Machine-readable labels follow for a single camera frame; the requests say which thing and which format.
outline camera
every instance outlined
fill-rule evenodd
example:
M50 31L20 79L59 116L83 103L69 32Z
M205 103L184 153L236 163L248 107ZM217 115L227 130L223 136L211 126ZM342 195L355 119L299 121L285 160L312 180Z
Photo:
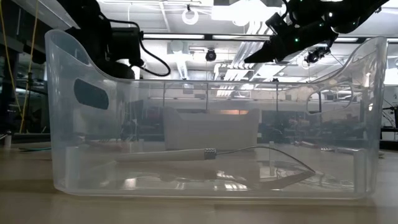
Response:
M217 58L217 54L214 49L208 49L206 54L206 61L214 62Z
M304 59L308 64L317 63L320 59L325 57L326 54L330 53L329 47L317 47L313 51L309 51L307 57Z

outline wooden table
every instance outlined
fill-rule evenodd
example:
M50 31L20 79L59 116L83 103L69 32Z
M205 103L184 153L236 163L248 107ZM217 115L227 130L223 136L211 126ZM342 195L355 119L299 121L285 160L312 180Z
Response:
M54 189L51 163L48 151L2 150L0 223L398 223L398 153L395 152L386 152L385 159L379 160L376 193L359 201L222 202L76 197Z

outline clear plastic tub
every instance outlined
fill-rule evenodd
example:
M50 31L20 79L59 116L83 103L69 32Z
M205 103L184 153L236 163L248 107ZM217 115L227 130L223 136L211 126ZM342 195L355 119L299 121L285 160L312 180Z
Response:
M45 39L61 191L186 198L374 191L385 38L366 41L340 71L312 83L118 80L72 36L52 30Z

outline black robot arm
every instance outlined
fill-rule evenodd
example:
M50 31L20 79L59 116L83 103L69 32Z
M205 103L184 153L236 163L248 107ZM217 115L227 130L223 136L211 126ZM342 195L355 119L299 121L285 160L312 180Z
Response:
M139 27L112 28L96 0L57 1L78 25L66 32L84 46L96 66L116 78L134 78L129 66L116 61L125 58L142 66Z
M347 34L364 23L388 0L290 0L289 24L274 14L266 24L274 35L246 63L283 60L289 54L325 41L329 47L338 34Z

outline yellow rope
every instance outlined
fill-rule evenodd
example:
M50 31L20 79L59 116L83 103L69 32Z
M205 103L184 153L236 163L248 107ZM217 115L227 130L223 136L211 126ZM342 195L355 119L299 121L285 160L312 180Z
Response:
M22 109L22 122L21 122L21 126L19 127L19 133L22 132L22 127L24 126L24 121L25 121L27 91L29 89L29 78L30 78L29 75L30 75L30 73L32 71L33 50L34 50L34 47L35 47L37 15L38 15L38 13L39 13L39 0L36 0L35 25L33 27L32 47L30 48L30 62L29 62L29 69L28 69L28 81L26 82L24 108Z
M12 70L11 70L11 64L10 64L10 56L8 54L8 46L7 46L7 38L6 38L6 26L4 25L4 18L3 18L3 15L2 15L1 0L0 0L0 17L1 17L2 37L4 39L4 46L6 48L6 60L7 60L7 64L8 64L8 73L11 76L11 84L12 84L12 89L14 90L15 101L17 102L19 113L21 113L21 106L19 105L19 101L18 101L17 91L16 91L15 83L14 83L14 77L12 76Z

